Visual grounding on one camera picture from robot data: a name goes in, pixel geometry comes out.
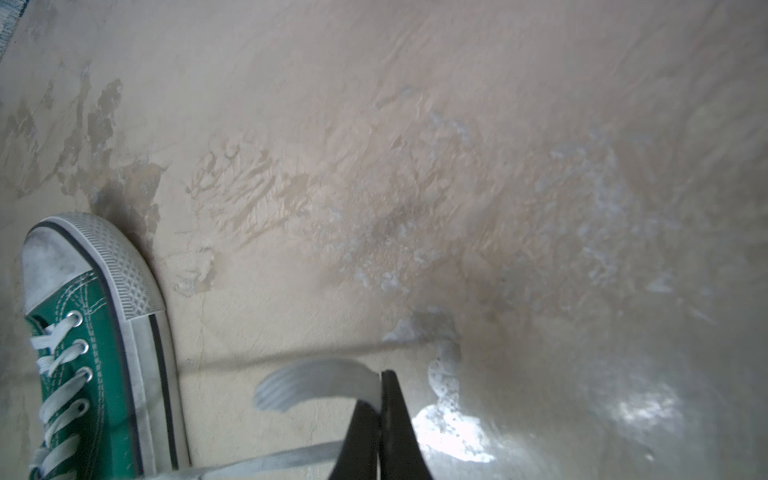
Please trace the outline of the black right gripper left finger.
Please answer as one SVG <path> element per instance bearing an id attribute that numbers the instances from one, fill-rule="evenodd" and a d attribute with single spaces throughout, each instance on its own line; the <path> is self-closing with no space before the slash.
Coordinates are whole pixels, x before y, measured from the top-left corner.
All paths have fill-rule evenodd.
<path id="1" fill-rule="evenodd" d="M 358 400 L 329 480 L 376 480 L 378 478 L 379 414 Z"/>

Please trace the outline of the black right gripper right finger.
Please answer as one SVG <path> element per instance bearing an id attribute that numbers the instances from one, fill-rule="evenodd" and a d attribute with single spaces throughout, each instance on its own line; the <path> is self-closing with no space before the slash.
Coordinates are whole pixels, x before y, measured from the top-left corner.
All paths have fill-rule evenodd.
<path id="1" fill-rule="evenodd" d="M 421 453 L 396 373 L 381 374 L 382 410 L 379 461 L 382 479 L 432 480 Z"/>

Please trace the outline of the white shoelace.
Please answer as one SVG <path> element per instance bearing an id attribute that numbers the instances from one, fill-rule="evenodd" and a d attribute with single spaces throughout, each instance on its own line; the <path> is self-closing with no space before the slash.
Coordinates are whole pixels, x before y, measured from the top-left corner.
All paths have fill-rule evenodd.
<path id="1" fill-rule="evenodd" d="M 79 312 L 71 312 L 60 322 L 41 329 L 32 340 L 33 348 L 40 355 L 37 366 L 46 395 L 39 412 L 44 441 L 30 461 L 32 479 L 86 479 L 94 469 L 89 462 L 96 458 L 99 442 L 86 442 L 85 438 L 96 436 L 102 430 L 90 427 L 79 431 L 73 427 L 78 419 L 102 408 L 100 400 L 91 401 L 87 396 L 94 372 L 88 365 L 82 365 L 67 373 L 61 382 L 53 380 L 61 366 L 92 349 L 91 344 L 81 338 L 74 339 L 67 348 L 60 346 L 81 321 Z M 350 359 L 300 362 L 266 377 L 256 387 L 254 405 L 260 410 L 285 412 L 306 401 L 336 397 L 363 400 L 380 417 L 381 375 Z M 219 467 L 172 470 L 163 476 L 166 479 L 225 479 L 325 462 L 335 465 L 342 443 L 343 440 L 311 445 Z"/>

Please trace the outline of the green canvas sneaker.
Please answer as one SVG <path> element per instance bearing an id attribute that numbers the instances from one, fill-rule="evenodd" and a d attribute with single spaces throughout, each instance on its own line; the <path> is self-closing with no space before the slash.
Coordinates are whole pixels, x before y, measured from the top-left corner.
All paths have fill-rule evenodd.
<path id="1" fill-rule="evenodd" d="M 134 479 L 190 464 L 166 306 L 111 222 L 73 212 L 22 247 L 23 313 L 42 390 L 33 479 Z"/>

